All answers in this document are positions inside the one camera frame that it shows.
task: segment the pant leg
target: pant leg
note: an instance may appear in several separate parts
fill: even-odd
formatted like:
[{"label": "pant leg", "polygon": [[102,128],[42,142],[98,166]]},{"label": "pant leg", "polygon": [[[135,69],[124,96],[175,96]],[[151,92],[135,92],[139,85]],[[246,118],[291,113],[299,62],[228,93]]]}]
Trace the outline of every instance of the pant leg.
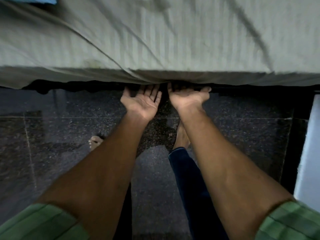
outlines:
[{"label": "pant leg", "polygon": [[169,154],[193,239],[229,239],[214,209],[201,172],[183,147]]},{"label": "pant leg", "polygon": [[119,222],[113,240],[132,239],[131,183],[124,198]]}]

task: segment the forearm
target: forearm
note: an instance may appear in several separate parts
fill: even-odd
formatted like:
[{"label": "forearm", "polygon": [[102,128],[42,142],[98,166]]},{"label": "forearm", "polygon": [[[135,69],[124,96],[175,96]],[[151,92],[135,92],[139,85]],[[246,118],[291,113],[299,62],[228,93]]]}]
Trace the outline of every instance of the forearm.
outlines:
[{"label": "forearm", "polygon": [[83,223],[94,238],[112,238],[147,125],[126,114],[113,133],[39,198],[57,205]]},{"label": "forearm", "polygon": [[268,212],[292,195],[227,141],[201,108],[179,115],[230,239],[253,239]]}]

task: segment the hand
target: hand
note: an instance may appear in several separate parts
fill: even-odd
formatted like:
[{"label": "hand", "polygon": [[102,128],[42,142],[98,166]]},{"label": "hand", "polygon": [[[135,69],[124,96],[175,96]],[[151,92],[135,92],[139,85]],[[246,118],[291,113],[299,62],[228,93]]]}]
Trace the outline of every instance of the hand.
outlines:
[{"label": "hand", "polygon": [[131,97],[129,89],[125,87],[120,101],[125,106],[127,113],[139,115],[149,122],[156,115],[161,100],[162,93],[158,91],[159,87],[158,84],[149,85],[145,89],[145,86],[142,85],[135,97]]},{"label": "hand", "polygon": [[202,108],[202,103],[210,97],[210,91],[210,87],[204,87],[200,91],[195,91],[193,88],[175,89],[173,91],[171,83],[168,83],[170,102],[178,112],[190,106]]}]

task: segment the grey bed sheet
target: grey bed sheet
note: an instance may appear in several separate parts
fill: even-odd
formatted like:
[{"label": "grey bed sheet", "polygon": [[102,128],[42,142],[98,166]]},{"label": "grey bed sheet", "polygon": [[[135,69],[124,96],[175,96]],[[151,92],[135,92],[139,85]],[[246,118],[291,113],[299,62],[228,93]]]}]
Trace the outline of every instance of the grey bed sheet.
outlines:
[{"label": "grey bed sheet", "polygon": [[0,86],[320,84],[320,0],[0,0]]}]

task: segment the bare foot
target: bare foot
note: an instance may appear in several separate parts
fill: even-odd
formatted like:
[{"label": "bare foot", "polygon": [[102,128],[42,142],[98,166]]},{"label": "bare foot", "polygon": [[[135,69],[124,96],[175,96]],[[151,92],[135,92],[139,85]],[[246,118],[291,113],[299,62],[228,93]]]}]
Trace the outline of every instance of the bare foot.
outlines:
[{"label": "bare foot", "polygon": [[89,140],[90,150],[93,151],[96,149],[101,143],[103,142],[103,139],[101,139],[98,136],[93,136]]},{"label": "bare foot", "polygon": [[174,146],[172,149],[176,149],[178,147],[184,147],[187,149],[190,145],[189,137],[187,136],[186,130],[183,127],[182,122],[180,121],[177,129],[177,138],[176,142],[174,143]]}]

